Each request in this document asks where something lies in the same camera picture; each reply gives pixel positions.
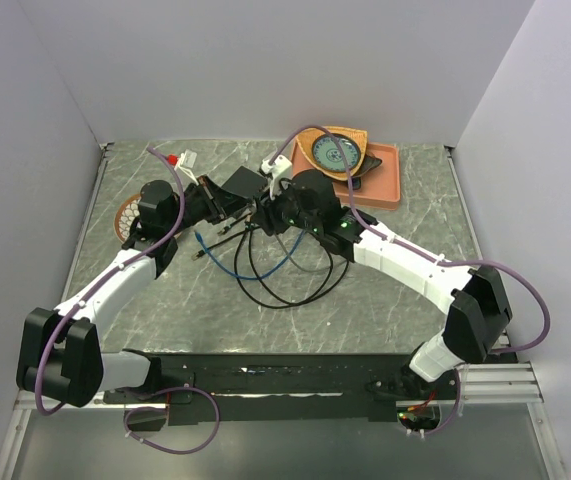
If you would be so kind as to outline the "black network switch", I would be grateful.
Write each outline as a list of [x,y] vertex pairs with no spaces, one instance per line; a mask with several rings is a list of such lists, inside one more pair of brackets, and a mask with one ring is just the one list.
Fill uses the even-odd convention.
[[252,200],[260,197],[267,186],[268,180],[265,176],[240,166],[223,183],[222,189],[245,200]]

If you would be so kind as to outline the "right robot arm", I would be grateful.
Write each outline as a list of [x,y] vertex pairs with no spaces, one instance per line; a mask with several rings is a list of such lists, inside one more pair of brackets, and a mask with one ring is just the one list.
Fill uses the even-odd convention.
[[294,177],[259,171],[266,180],[252,217],[267,234],[300,229],[330,253],[379,271],[417,292],[446,316],[444,328],[413,353],[402,386],[421,399],[446,371],[483,363],[512,318],[499,271],[449,262],[392,232],[376,218],[340,203],[316,170]]

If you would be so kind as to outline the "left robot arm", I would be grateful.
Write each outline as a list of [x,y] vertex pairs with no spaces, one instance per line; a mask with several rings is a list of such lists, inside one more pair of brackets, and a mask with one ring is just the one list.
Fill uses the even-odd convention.
[[175,233],[201,221],[217,224],[244,211],[265,186],[251,184],[250,172],[236,171],[223,185],[201,176],[179,194],[164,180],[145,184],[139,215],[111,264],[74,297],[26,318],[17,385],[35,395],[37,410],[83,407],[101,391],[128,389],[139,401],[155,400],[163,389],[159,360],[133,350],[104,353],[101,334],[121,309],[156,280],[176,251]]

